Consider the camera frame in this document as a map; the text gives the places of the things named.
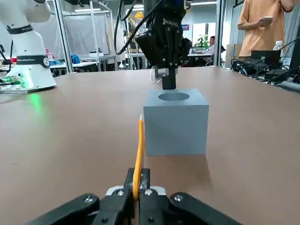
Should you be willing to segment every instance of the yellow pencil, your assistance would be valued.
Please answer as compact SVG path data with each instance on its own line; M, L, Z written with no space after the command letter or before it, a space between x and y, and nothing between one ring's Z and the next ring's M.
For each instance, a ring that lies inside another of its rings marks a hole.
M144 135L143 135L143 116L140 116L139 119L139 145L137 148L137 155L135 160L135 170L133 174L133 197L137 201L139 198L139 190L140 190L140 180L141 180L141 172L143 166L143 154L144 154Z

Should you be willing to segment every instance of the smartphone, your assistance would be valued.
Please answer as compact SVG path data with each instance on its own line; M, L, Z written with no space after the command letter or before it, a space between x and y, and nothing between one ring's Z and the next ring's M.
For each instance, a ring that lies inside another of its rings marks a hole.
M263 18L264 18L264 19L273 19L272 16L264 16Z

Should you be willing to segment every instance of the box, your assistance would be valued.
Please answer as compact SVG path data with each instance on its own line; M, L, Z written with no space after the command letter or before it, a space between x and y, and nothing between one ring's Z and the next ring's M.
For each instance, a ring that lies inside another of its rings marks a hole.
M144 106L147 155L204 155L208 112L197 89L151 90Z
M227 45L226 47L226 68L231 68L231 60L232 59L239 59L240 50L242 48L242 45L240 44L232 44Z

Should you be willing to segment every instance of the white robotic arm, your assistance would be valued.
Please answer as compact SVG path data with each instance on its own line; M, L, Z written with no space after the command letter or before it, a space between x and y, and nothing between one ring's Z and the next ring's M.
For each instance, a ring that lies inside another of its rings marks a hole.
M0 21L11 34L17 55L17 65L0 78L0 93L30 93L55 86L43 39L30 24L46 22L50 15L45 0L0 0Z
M48 3L45 0L26 0L26 17L29 22L47 22L51 16Z

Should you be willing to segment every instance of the orange shirt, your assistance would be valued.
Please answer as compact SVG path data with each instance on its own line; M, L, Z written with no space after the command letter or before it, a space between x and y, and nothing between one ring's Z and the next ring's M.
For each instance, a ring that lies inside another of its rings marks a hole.
M246 31L240 56L250 56L252 50L273 50L276 41L285 45L284 11L280 0L245 0L238 25L254 23L264 16L272 16L272 24Z

